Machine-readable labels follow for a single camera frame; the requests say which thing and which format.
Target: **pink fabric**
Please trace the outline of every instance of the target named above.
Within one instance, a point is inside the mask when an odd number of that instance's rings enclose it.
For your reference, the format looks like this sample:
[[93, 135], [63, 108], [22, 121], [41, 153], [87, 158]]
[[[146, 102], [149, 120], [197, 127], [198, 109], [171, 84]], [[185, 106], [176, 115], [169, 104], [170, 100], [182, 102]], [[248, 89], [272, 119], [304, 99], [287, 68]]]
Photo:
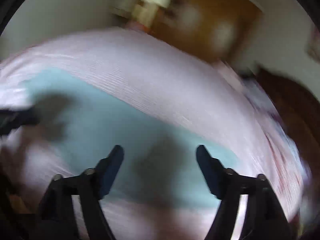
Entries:
[[[27, 49], [1, 63], [1, 106], [28, 105], [21, 82], [47, 67], [66, 70], [146, 114], [229, 148], [243, 161], [237, 171], [254, 177], [265, 174], [286, 216], [295, 214], [302, 189], [299, 161], [271, 120], [212, 66], [144, 33], [119, 28], [80, 33]], [[0, 155], [32, 207], [54, 174], [71, 175], [39, 129], [11, 134], [4, 142], [6, 153]], [[19, 147], [25, 144], [23, 134], [29, 138], [27, 148]], [[118, 240], [203, 239], [216, 212], [159, 210], [123, 201], [102, 202], [102, 206]], [[245, 200], [234, 237], [240, 232], [244, 210]]]

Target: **metal bolt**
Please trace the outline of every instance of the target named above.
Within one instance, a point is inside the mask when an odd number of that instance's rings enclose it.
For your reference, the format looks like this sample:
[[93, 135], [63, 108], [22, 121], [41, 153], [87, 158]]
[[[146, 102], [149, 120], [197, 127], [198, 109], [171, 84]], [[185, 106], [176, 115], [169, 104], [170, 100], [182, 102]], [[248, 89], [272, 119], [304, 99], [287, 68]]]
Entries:
[[264, 174], [259, 174], [257, 178], [260, 180], [267, 180], [267, 177]]
[[59, 179], [62, 179], [63, 176], [61, 174], [56, 174], [53, 176], [53, 180], [59, 180]]
[[230, 175], [235, 174], [235, 171], [234, 171], [233, 169], [231, 169], [231, 168], [225, 169], [225, 172], [226, 172], [227, 174], [230, 174]]
[[85, 175], [91, 175], [94, 174], [96, 171], [94, 170], [94, 168], [88, 168], [84, 171]]

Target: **teal cloth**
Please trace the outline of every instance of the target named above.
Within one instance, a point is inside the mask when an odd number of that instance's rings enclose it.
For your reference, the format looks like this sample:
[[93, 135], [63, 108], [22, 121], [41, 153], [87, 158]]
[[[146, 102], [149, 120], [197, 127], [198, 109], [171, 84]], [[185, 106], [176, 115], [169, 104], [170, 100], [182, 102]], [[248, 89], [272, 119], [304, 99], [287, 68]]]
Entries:
[[59, 69], [48, 68], [24, 85], [45, 136], [75, 174], [94, 167], [114, 145], [124, 148], [124, 162], [106, 198], [170, 207], [218, 205], [195, 150], [204, 144], [212, 157], [233, 168], [237, 158], [230, 150], [151, 117]]

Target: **bed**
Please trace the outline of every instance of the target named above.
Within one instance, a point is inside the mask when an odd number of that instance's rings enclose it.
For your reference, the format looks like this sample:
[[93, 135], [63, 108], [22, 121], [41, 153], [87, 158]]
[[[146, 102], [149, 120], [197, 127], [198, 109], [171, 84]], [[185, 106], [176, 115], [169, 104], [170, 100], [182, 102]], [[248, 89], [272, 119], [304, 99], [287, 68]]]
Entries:
[[[219, 202], [196, 165], [199, 144], [242, 175], [265, 174], [287, 218], [297, 212], [305, 169], [295, 144], [260, 85], [222, 63], [113, 28], [28, 48], [0, 69], [1, 106], [35, 105], [42, 120], [12, 133], [0, 154], [32, 212], [55, 174], [93, 167], [115, 144], [125, 162], [100, 204], [117, 239], [205, 237]], [[244, 211], [245, 197], [234, 239]]]

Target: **gray wall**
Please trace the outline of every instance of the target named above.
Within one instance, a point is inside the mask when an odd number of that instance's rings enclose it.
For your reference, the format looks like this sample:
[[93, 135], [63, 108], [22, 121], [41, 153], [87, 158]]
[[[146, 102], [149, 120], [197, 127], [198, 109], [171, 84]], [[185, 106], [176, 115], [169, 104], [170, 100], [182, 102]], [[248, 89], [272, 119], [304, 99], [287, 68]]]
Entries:
[[232, 62], [236, 69], [262, 63], [308, 87], [320, 100], [320, 64], [306, 53], [313, 23], [296, 0], [263, 0], [264, 16], [248, 46]]
[[26, 0], [0, 37], [0, 60], [59, 35], [114, 24], [112, 0]]

